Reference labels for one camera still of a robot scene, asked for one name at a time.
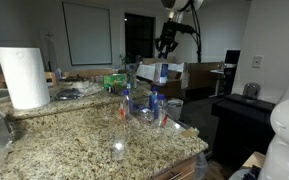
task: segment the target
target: granite countertop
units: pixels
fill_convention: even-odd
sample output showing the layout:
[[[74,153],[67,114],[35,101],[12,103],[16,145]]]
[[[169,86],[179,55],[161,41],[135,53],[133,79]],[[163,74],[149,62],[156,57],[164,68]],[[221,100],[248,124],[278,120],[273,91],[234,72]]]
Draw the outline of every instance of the granite countertop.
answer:
[[[50,89],[50,95],[54,95],[55,92],[58,92],[60,89],[61,87]],[[141,84],[138,85],[137,89],[132,90],[133,99],[148,97],[149,94],[150,91]],[[30,110],[16,110],[13,108],[10,99],[8,99],[7,101],[0,103],[0,111],[10,115],[12,120],[22,120],[61,112],[74,111],[92,106],[117,103],[121,102],[122,98],[123,97],[121,95],[108,93],[107,91],[102,90],[101,92],[92,95],[85,95],[76,100],[51,101],[45,106]]]
[[[183,137],[172,120],[157,128],[118,114],[74,113],[39,122],[44,130],[12,144],[0,179],[150,179],[208,147]]]

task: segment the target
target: light switch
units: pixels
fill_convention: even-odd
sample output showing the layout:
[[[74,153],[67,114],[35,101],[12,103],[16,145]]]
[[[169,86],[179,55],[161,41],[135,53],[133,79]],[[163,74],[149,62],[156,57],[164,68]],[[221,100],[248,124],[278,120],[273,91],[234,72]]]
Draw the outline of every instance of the light switch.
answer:
[[[263,56],[254,56],[252,68],[261,68]]]

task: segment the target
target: doorway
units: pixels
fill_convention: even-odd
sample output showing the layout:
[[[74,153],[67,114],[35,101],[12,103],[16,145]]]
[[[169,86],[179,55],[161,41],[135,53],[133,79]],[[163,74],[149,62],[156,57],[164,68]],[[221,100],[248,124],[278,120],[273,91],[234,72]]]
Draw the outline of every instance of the doorway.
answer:
[[[125,13],[125,49],[131,63],[135,57],[154,56],[155,18]]]

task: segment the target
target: cabinet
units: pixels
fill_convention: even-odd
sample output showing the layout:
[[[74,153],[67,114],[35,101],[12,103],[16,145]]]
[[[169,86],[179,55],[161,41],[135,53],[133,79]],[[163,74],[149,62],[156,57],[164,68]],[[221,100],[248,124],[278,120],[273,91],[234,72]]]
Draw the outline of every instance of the cabinet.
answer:
[[[274,104],[257,100],[246,102],[232,94],[215,102],[212,115],[219,117],[213,159],[238,169],[254,151],[266,154],[274,131],[270,116]]]
[[[154,180],[193,180],[195,178],[196,156],[178,164],[172,169],[156,176]]]

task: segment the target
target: blue bottle cap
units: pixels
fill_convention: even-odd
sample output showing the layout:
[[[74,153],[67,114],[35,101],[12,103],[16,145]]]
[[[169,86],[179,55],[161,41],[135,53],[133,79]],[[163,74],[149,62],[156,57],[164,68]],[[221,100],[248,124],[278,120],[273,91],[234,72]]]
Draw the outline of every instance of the blue bottle cap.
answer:
[[[156,91],[157,92],[158,91],[158,87],[157,86],[153,86],[152,87],[152,91]]]
[[[123,91],[123,93],[124,93],[124,95],[129,95],[129,94],[130,94],[130,91],[127,90],[127,89],[125,89],[125,90]]]
[[[165,99],[165,95],[164,95],[164,94],[159,94],[159,95],[157,96],[157,99],[158,99],[158,100],[164,100],[164,99]]]

